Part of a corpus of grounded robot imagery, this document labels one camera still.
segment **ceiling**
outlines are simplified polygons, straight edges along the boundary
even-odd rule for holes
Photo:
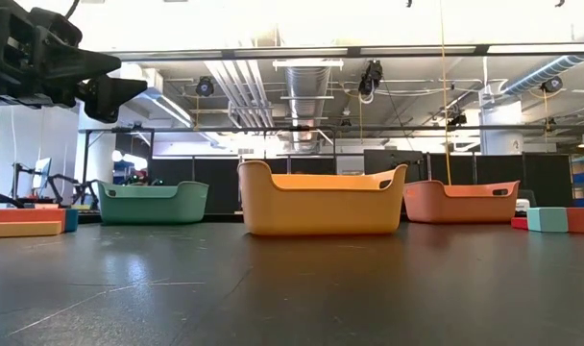
[[[487,61],[487,71],[489,80],[513,80],[522,77],[526,72],[549,62],[553,57],[492,57]],[[442,68],[445,66],[447,80],[457,80],[454,82],[455,90],[447,91],[448,102],[462,95],[464,89],[478,87],[477,81],[481,81],[483,76],[483,59],[481,57],[472,58],[446,58],[443,62],[440,58],[394,58],[381,59],[383,66],[384,80],[427,80],[432,82],[389,82],[390,91],[394,90],[435,90],[442,89],[439,81],[442,76]],[[328,94],[334,96],[333,100],[327,100],[324,108],[323,125],[338,125],[344,115],[343,110],[348,107],[351,114],[349,119],[353,125],[360,125],[359,102],[355,97],[349,97],[344,93],[342,85],[348,92],[354,93],[362,71],[366,68],[365,59],[344,59],[343,67],[333,67],[331,70],[331,82]],[[192,114],[198,115],[199,125],[203,126],[231,126],[228,118],[221,112],[212,113],[207,110],[224,110],[228,106],[228,99],[222,90],[216,86],[215,93],[207,98],[201,98],[197,104],[195,96],[196,81],[201,76],[209,76],[210,73],[203,62],[149,62],[142,63],[143,67],[155,68],[164,77],[172,96],[178,96],[182,107]],[[280,100],[286,95],[285,77],[282,68],[276,70],[272,60],[258,61],[260,74],[264,87],[267,90],[267,97],[273,104],[287,105],[287,101]],[[550,97],[545,101],[539,97],[541,91],[535,90],[535,96],[530,92],[522,95],[523,102],[523,122],[541,124],[547,116],[555,117],[558,124],[584,124],[584,111],[577,112],[584,108],[584,93],[573,92],[574,90],[584,90],[584,63],[565,72],[561,75],[565,89]],[[382,83],[380,90],[386,90],[386,84]],[[376,95],[375,100],[370,105],[362,106],[363,125],[399,125],[399,121],[405,125],[429,124],[433,117],[432,113],[439,111],[443,107],[443,91],[423,96],[393,96],[392,99],[386,95]],[[399,119],[394,112],[396,106]],[[477,102],[472,102],[466,109],[478,108]],[[290,120],[281,120],[280,125],[290,125]],[[426,133],[424,135],[436,136],[438,132]],[[581,132],[575,131],[555,131],[550,135],[550,141],[564,143],[577,142],[577,137]],[[348,133],[344,136],[359,137],[360,133]],[[370,136],[403,136],[402,132],[372,132],[363,133],[363,137]],[[174,140],[184,140],[183,135],[175,134]],[[525,131],[527,141],[547,140],[542,131]]]

